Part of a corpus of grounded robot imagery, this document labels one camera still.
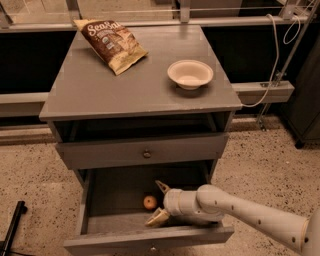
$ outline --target power cord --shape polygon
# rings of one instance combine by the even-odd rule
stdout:
[[[268,82],[268,86],[267,86],[267,89],[266,89],[265,93],[263,94],[262,98],[257,103],[255,103],[253,105],[242,104],[243,107],[247,107],[247,108],[256,107],[265,99],[265,97],[267,96],[267,94],[269,92],[269,89],[270,89],[270,87],[272,85],[273,75],[274,75],[274,72],[276,70],[276,67],[277,67],[277,64],[278,64],[278,61],[279,61],[279,55],[280,54],[279,54],[279,44],[278,44],[278,36],[277,36],[277,26],[276,26],[274,18],[273,18],[273,16],[271,14],[267,14],[267,17],[269,19],[271,19],[271,21],[272,21],[273,33],[274,33],[274,41],[275,41],[276,51],[277,51],[277,57],[276,57],[276,60],[274,62],[274,65],[273,65],[273,69],[272,69],[272,72],[271,72],[271,75],[270,75],[270,78],[269,78],[269,82]]]
[[[301,13],[302,15],[305,14],[306,10],[308,10],[308,8],[313,4],[315,0],[312,0],[308,6],[303,10],[303,12]],[[252,104],[252,105],[246,105],[246,104],[242,104],[243,107],[247,107],[247,108],[253,108],[253,107],[256,107],[258,106],[260,103],[263,102],[263,100],[265,99],[265,97],[267,96],[268,92],[269,92],[269,89],[272,85],[272,79],[273,79],[273,75],[274,75],[274,72],[275,72],[275,69],[277,67],[277,64],[278,64],[278,60],[279,60],[279,44],[278,44],[278,36],[277,36],[277,27],[276,27],[276,23],[274,21],[274,18],[271,14],[267,14],[267,17],[269,19],[271,19],[272,21],[272,25],[273,25],[273,32],[274,32],[274,40],[275,40],[275,45],[276,45],[276,51],[277,51],[277,57],[276,57],[276,61],[274,63],[274,66],[273,66],[273,69],[272,69],[272,72],[271,72],[271,76],[270,76],[270,79],[269,79],[269,82],[268,82],[268,86],[267,86],[267,89],[265,91],[265,93],[263,94],[262,98],[255,104]],[[295,21],[291,24],[291,26],[288,28],[287,32],[285,33],[284,37],[283,37],[283,43],[288,45],[290,44],[294,39],[296,39],[296,37],[298,36],[299,32],[300,32],[300,29],[301,29],[301,21],[300,21],[300,18],[297,16],[297,15],[294,15],[294,17],[296,18]],[[292,29],[292,27],[297,23],[298,21],[298,29],[297,29],[297,32],[296,34],[289,40],[289,41],[286,41],[287,39],[287,36],[288,36],[288,33],[289,31]]]

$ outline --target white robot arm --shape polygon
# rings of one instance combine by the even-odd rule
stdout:
[[[220,212],[229,214],[302,256],[320,256],[320,209],[310,219],[232,196],[214,185],[196,191],[170,189],[156,181],[165,193],[164,210],[157,210],[147,225],[162,216],[217,221]]]

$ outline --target small apple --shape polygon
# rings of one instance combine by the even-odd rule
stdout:
[[[154,196],[148,195],[143,199],[143,205],[147,210],[153,210],[157,208],[157,199]]]

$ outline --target gray nightstand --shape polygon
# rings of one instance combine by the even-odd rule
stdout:
[[[184,189],[210,182],[241,102],[199,26],[130,30],[149,55],[117,77],[78,33],[40,114],[84,187],[65,247],[93,255],[223,243],[233,228],[220,221],[144,227],[152,213],[142,201],[153,194],[161,202],[155,179]],[[214,79],[195,91],[178,88],[167,68],[181,59],[207,63]]]

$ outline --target drawer knob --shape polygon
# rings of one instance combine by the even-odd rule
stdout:
[[[151,157],[151,153],[148,149],[146,149],[144,152],[143,152],[143,157],[144,158],[150,158]]]
[[[156,251],[158,251],[158,249],[157,249],[156,247],[154,247],[154,245],[153,245],[153,246],[151,246],[151,248],[150,248],[150,252],[156,252]]]

